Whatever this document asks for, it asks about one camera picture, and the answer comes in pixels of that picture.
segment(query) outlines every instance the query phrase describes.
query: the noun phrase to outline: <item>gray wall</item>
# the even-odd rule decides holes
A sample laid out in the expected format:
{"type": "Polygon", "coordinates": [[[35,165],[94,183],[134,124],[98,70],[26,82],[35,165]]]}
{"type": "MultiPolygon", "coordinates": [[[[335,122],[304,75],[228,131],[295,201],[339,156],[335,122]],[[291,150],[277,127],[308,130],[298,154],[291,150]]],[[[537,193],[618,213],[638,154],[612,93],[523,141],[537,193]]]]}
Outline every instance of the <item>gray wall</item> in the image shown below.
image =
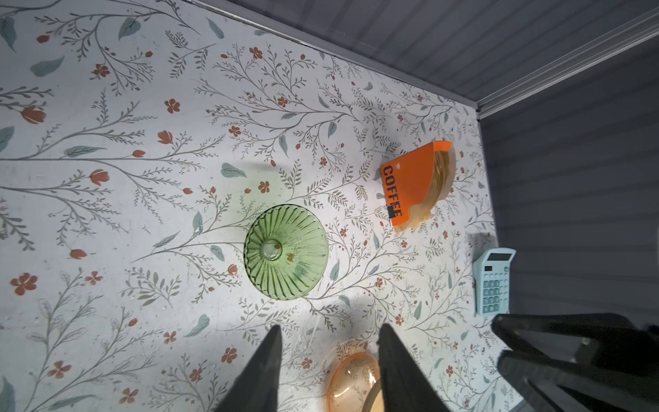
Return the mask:
{"type": "Polygon", "coordinates": [[[659,324],[659,40],[481,126],[511,311],[659,324]]]}
{"type": "Polygon", "coordinates": [[[479,100],[656,0],[231,0],[479,100]]]}

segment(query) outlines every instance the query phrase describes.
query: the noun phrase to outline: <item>light blue calculator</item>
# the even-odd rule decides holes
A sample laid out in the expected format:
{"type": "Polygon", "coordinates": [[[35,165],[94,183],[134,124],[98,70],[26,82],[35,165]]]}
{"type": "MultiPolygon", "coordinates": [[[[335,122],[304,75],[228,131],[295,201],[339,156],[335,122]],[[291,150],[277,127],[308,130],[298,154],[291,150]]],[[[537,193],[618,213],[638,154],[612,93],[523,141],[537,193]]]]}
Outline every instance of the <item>light blue calculator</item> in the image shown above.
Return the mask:
{"type": "Polygon", "coordinates": [[[507,247],[488,249],[473,263],[476,312],[482,316],[506,313],[510,299],[510,262],[517,251],[507,247]]]}

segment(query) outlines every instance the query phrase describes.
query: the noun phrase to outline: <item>orange cardboard packaging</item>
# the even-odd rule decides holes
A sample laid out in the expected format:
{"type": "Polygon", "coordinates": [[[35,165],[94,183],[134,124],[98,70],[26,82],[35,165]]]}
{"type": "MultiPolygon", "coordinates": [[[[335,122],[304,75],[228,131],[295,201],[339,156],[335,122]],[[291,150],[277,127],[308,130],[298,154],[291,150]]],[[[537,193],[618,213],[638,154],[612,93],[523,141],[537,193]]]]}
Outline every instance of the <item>orange cardboard packaging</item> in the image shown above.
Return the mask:
{"type": "Polygon", "coordinates": [[[380,171],[391,225],[396,232],[416,229],[453,186],[453,143],[428,143],[383,164],[380,171]]]}

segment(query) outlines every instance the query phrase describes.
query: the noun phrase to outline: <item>green glass bowl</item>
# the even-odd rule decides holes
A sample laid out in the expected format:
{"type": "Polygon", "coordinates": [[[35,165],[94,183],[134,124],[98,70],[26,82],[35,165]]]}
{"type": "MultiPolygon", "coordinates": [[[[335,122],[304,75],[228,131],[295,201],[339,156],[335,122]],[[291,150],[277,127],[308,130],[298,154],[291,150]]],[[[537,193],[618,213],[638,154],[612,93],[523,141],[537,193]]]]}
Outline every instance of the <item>green glass bowl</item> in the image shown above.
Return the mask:
{"type": "Polygon", "coordinates": [[[263,294],[281,301],[309,293],[322,278],[330,246],[323,225],[307,209],[280,204],[263,212],[247,232],[247,276],[263,294]]]}

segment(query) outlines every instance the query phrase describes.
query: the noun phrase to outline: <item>floral patterned surface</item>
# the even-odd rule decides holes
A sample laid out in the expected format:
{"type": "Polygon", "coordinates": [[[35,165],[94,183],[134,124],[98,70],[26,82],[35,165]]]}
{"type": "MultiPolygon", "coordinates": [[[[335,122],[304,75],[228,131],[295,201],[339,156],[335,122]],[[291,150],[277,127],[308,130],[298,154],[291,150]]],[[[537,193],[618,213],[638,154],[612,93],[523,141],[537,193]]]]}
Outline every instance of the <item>floral patterned surface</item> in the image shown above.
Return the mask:
{"type": "Polygon", "coordinates": [[[209,411],[279,324],[279,410],[324,410],[394,325],[452,410],[507,411],[474,315],[494,244],[473,109],[174,0],[0,7],[0,404],[209,411]],[[378,166],[433,140],[452,193],[396,234],[378,166]],[[246,279],[256,216],[294,203],[330,258],[307,297],[246,279]]]}

